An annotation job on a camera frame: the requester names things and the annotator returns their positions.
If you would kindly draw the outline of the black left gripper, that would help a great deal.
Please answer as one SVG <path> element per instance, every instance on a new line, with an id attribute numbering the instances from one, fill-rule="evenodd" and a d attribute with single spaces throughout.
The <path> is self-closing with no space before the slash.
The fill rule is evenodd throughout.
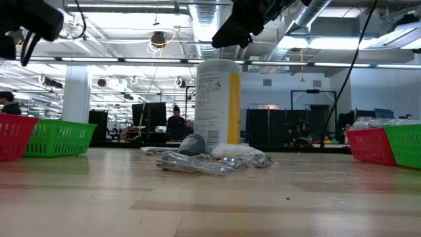
<path id="1" fill-rule="evenodd" d="M 63 23 L 63 14 L 43 0 L 0 0 L 0 58 L 16 59 L 16 44 L 7 32 L 25 28 L 47 41 L 54 41 Z"/>

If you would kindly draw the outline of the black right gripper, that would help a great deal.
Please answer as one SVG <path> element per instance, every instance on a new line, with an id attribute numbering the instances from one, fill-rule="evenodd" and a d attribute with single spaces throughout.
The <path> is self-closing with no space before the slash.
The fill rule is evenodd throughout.
<path id="1" fill-rule="evenodd" d="M 232 12 L 212 37 L 214 48 L 238 45 L 245 49 L 253 42 L 251 33 L 261 33 L 263 26 L 276 20 L 289 7 L 289 0 L 232 0 Z"/>

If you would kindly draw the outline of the bagged silver nail clipper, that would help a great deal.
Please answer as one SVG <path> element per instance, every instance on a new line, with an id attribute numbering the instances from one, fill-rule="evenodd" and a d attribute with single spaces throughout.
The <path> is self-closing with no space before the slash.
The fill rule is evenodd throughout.
<path id="1" fill-rule="evenodd" d="M 263 169 L 265 167 L 268 167 L 272 164 L 272 160 L 267 154 L 265 153 L 258 153 L 253 156 L 251 164 L 255 168 Z"/>
<path id="2" fill-rule="evenodd" d="M 162 170 L 180 172 L 196 172 L 211 176 L 225 176 L 228 170 L 218 163 L 173 151 L 164 151 L 156 154 L 156 166 Z"/>
<path id="3" fill-rule="evenodd" d="M 243 169 L 249 167 L 249 161 L 247 159 L 235 156 L 223 157 L 219 160 L 219 163 L 228 172 L 242 171 Z"/>

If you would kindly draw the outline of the clear bag with black items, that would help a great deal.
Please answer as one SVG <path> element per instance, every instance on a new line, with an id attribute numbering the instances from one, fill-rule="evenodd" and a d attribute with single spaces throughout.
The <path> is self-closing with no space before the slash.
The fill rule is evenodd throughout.
<path id="1" fill-rule="evenodd" d="M 165 151 L 177 152 L 178 148 L 176 147 L 142 147 L 141 150 L 147 155 L 156 155 L 156 154 L 163 153 Z"/>

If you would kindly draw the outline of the white wipes canister yellow label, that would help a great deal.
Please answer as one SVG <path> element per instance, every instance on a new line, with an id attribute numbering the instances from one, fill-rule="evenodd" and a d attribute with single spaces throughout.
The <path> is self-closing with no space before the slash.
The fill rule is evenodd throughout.
<path id="1" fill-rule="evenodd" d="M 240 144 L 241 67 L 214 59 L 197 66 L 194 132 L 210 152 L 218 144 Z"/>

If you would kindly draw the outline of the overhead light bar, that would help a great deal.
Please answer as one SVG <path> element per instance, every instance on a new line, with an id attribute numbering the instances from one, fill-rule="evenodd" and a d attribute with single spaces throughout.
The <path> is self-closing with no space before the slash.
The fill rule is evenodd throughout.
<path id="1" fill-rule="evenodd" d="M 124 66 L 176 66 L 198 65 L 206 59 L 165 59 L 165 58 L 108 58 L 108 57 L 32 57 L 29 63 L 34 64 L 63 64 L 63 65 L 124 65 Z M 320 68 L 349 68 L 351 63 L 321 63 L 301 61 L 250 61 L 234 60 L 239 65 L 246 66 L 293 66 Z M 397 69 L 421 70 L 421 65 L 407 64 L 368 64 L 354 63 L 354 68 L 367 69 Z"/>

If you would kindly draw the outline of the white pillar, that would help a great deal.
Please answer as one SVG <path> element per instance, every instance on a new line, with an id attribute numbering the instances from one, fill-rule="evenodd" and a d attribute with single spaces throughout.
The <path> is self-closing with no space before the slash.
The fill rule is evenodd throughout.
<path id="1" fill-rule="evenodd" d="M 88 123 L 92 79 L 87 66 L 67 66 L 62 119 Z"/>

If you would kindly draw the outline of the red plastic basket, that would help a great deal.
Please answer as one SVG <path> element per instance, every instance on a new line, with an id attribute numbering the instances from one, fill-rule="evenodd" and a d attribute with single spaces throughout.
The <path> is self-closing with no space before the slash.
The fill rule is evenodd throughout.
<path id="1" fill-rule="evenodd" d="M 0 161 L 20 159 L 38 118 L 0 114 Z"/>
<path id="2" fill-rule="evenodd" d="M 397 166 L 384 128 L 349 130 L 346 135 L 357 161 Z"/>

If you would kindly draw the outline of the black gantry stand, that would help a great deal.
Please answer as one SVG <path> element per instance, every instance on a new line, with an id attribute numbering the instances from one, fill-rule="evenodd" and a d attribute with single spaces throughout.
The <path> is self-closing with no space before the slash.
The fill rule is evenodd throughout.
<path id="1" fill-rule="evenodd" d="M 334 113 L 337 113 L 337 105 L 336 105 L 336 101 L 337 101 L 337 98 L 338 98 L 338 96 L 337 96 L 337 92 L 335 92 L 335 91 L 332 91 L 332 90 L 318 90 L 318 89 L 310 89 L 310 90 L 291 90 L 290 91 L 290 110 L 294 110 L 294 108 L 293 108 L 293 104 L 294 104 L 294 101 L 299 97 L 299 96 L 297 96 L 297 97 L 294 97 L 294 93 L 295 92 L 297 92 L 297 93 L 307 93 L 307 94 L 317 94 L 317 93 L 324 93 L 326 96 L 328 96 L 330 99 L 331 99 L 331 101 L 333 101 L 333 105 L 332 105 L 332 111 L 334 112 Z"/>

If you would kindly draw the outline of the green plastic basket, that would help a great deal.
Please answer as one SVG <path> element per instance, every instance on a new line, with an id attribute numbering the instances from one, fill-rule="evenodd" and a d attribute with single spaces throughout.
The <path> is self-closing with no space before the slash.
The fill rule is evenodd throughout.
<path id="1" fill-rule="evenodd" d="M 384 128 L 395 162 L 403 167 L 421 169 L 421 124 Z"/>
<path id="2" fill-rule="evenodd" d="M 25 157 L 64 157 L 87 151 L 96 124 L 41 119 L 32 132 Z"/>

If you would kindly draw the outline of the black desk monitor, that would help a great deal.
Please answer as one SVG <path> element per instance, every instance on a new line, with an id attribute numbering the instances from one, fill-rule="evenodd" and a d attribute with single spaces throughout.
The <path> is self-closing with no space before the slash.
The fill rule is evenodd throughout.
<path id="1" fill-rule="evenodd" d="M 394 118 L 394 112 L 389 109 L 374 109 L 375 116 L 377 119 L 392 119 Z"/>
<path id="2" fill-rule="evenodd" d="M 132 105 L 134 126 L 156 128 L 167 125 L 166 103 L 139 103 Z"/>

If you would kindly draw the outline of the black cabinet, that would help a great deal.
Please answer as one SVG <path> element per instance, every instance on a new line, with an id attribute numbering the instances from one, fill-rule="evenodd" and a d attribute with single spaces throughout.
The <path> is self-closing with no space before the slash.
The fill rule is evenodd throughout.
<path id="1" fill-rule="evenodd" d="M 108 112 L 91 110 L 89 112 L 89 123 L 96 125 L 91 140 L 94 142 L 105 141 L 107 137 Z"/>

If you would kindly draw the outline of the silver ventilation duct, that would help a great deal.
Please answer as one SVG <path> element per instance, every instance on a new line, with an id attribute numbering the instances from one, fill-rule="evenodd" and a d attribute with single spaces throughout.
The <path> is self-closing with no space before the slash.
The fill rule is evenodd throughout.
<path id="1" fill-rule="evenodd" d="M 332 1 L 309 0 L 308 5 L 305 5 L 305 0 L 298 0 L 295 12 L 280 17 L 280 26 L 276 30 L 276 45 L 264 60 L 282 61 L 289 50 L 299 48 L 299 40 L 290 34 L 302 31 L 304 35 L 309 35 L 312 23 Z"/>
<path id="2" fill-rule="evenodd" d="M 192 30 L 197 56 L 201 59 L 221 58 L 221 49 L 211 45 L 212 37 L 224 23 L 224 5 L 190 5 Z"/>

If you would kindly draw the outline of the black partition wall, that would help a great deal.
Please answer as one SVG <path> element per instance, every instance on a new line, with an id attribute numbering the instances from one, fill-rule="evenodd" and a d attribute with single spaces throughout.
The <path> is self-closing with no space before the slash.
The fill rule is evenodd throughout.
<path id="1" fill-rule="evenodd" d="M 244 109 L 241 137 L 249 145 L 287 146 L 286 124 L 303 120 L 310 126 L 312 143 L 322 139 L 325 116 L 317 110 Z"/>

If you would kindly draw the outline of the black aluminium rig frame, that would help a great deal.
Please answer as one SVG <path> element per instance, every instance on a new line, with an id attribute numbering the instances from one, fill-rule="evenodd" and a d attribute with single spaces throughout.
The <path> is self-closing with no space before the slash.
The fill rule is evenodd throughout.
<path id="1" fill-rule="evenodd" d="M 91 142 L 90 147 L 94 148 L 118 148 L 118 149 L 139 149 L 141 147 L 179 147 L 179 144 L 156 144 L 156 143 L 137 143 L 137 142 Z M 324 147 L 286 147 L 274 145 L 252 145 L 252 148 L 265 153 L 333 153 L 333 154 L 351 154 L 349 146 L 326 144 Z"/>

